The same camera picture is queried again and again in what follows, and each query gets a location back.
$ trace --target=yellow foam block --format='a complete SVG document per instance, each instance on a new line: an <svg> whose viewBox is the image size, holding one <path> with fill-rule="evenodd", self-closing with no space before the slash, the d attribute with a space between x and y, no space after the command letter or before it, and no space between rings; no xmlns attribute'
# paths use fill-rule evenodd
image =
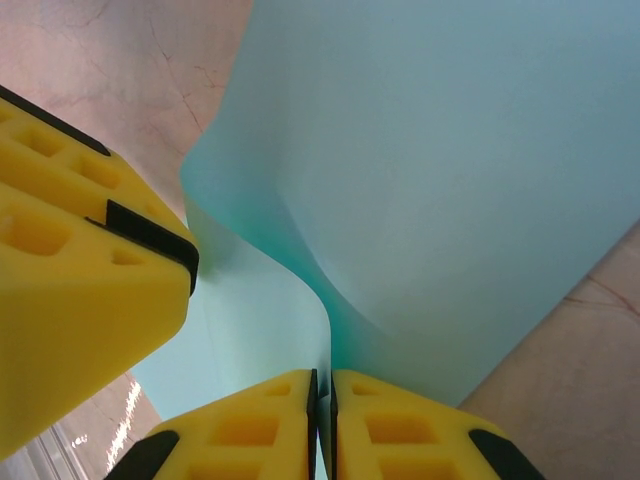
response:
<svg viewBox="0 0 640 480"><path fill-rule="evenodd" d="M308 480L307 403L314 389L310 370L294 370L173 418L136 444L107 479ZM156 442L143 451L144 442L170 432L179 437L173 449L159 453ZM312 438L315 446L315 426ZM143 476L158 455L155 476Z"/></svg>
<svg viewBox="0 0 640 480"><path fill-rule="evenodd" d="M7 92L0 88L0 459L182 325L192 275L148 239L128 237L136 222L147 235L193 243L121 157ZM135 220L126 234L108 228L108 205Z"/></svg>
<svg viewBox="0 0 640 480"><path fill-rule="evenodd" d="M357 372L333 378L337 480L501 479L469 436L481 431L502 441L496 426Z"/></svg>

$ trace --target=light blue sheet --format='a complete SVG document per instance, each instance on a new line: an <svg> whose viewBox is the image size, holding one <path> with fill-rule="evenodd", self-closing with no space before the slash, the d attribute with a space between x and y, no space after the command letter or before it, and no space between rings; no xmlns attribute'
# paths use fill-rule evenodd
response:
<svg viewBox="0 0 640 480"><path fill-rule="evenodd" d="M639 21L256 0L182 170L198 291L135 369L160 414L326 372L329 335L334 368L460 402L638 219Z"/></svg>

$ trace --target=black edge trim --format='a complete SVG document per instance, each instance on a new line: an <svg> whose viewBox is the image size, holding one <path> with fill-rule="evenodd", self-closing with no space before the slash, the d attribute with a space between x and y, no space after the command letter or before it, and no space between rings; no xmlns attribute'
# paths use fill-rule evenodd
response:
<svg viewBox="0 0 640 480"><path fill-rule="evenodd" d="M193 243L113 200L107 200L106 219L105 225L102 225L87 218L89 222L108 232L126 238L183 265L191 275L190 292L193 293L196 288L200 261L200 254Z"/></svg>
<svg viewBox="0 0 640 480"><path fill-rule="evenodd" d="M469 438L500 480L545 480L510 440L482 429L471 430Z"/></svg>
<svg viewBox="0 0 640 480"><path fill-rule="evenodd" d="M153 480L178 444L173 430L158 432L136 442L104 480Z"/></svg>
<svg viewBox="0 0 640 480"><path fill-rule="evenodd" d="M31 103L26 98L22 98L17 93L12 92L11 90L0 85L0 98L6 100L12 105L18 107L19 109L27 112L29 115L33 115L37 119L43 121L44 123L52 126L56 130L68 135L69 137L77 140L78 142L86 145L92 150L104 155L105 157L110 157L111 152L107 147L105 147L102 143L96 140L93 137L90 137L84 132L81 132L76 127L69 125L67 122L60 120L55 115L51 115L46 110L43 110L39 106Z"/></svg>
<svg viewBox="0 0 640 480"><path fill-rule="evenodd" d="M338 396L333 383L333 373L331 374L329 414L331 416L331 480L338 480Z"/></svg>
<svg viewBox="0 0 640 480"><path fill-rule="evenodd" d="M316 449L318 446L318 370L311 370L309 395L307 396L307 444L309 480L316 478Z"/></svg>

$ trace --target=marble floor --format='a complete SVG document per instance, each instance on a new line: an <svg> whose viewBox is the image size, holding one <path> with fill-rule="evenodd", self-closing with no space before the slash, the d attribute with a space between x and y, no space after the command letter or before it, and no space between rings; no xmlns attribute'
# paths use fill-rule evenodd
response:
<svg viewBox="0 0 640 480"><path fill-rule="evenodd" d="M213 118L248 0L4 0L0 83L122 154L177 212L177 172ZM462 408L502 426L552 479L640 467L640 226ZM90 479L159 421L130 374L61 424Z"/></svg>

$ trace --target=floor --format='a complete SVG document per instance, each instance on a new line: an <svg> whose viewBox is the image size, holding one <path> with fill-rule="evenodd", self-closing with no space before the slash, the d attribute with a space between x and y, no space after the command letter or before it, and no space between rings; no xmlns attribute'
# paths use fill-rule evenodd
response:
<svg viewBox="0 0 640 480"><path fill-rule="evenodd" d="M248 0L5 0L2 83L117 150L177 212L177 172L211 121ZM637 478L640 226L464 402L548 478ZM130 374L62 420L89 478L159 421Z"/></svg>

